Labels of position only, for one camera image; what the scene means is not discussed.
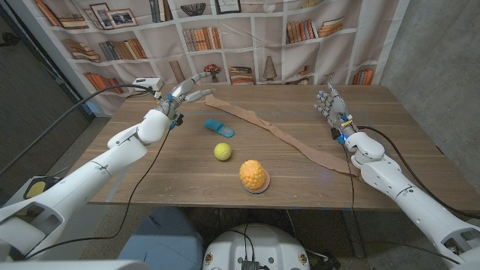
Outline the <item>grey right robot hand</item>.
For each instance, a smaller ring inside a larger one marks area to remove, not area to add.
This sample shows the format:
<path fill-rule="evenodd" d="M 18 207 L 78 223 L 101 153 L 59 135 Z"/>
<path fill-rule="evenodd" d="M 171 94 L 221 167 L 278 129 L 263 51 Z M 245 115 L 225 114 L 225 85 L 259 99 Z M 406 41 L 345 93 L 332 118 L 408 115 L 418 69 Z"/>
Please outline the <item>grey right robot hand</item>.
<path fill-rule="evenodd" d="M 316 96 L 319 104 L 314 104 L 314 108 L 326 118 L 329 126 L 334 129 L 335 136 L 347 138 L 356 132 L 353 117 L 332 83 L 328 82 L 327 86 L 328 92 L 319 91 Z"/>

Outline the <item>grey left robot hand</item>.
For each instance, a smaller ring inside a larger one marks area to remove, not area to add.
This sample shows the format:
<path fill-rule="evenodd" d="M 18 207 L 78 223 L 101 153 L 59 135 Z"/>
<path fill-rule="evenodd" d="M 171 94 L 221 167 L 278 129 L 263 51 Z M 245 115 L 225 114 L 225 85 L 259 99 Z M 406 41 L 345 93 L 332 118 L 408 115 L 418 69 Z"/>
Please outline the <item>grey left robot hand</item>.
<path fill-rule="evenodd" d="M 178 108 L 182 103 L 193 103 L 200 98 L 206 95 L 211 95 L 217 91 L 216 88 L 193 91 L 194 86 L 198 81 L 202 78 L 210 77 L 211 75 L 212 72 L 202 72 L 180 82 L 172 89 L 166 99 L 161 99 L 159 101 L 159 104 L 155 109 L 166 115 L 168 119 L 176 120 L 179 117 Z"/>

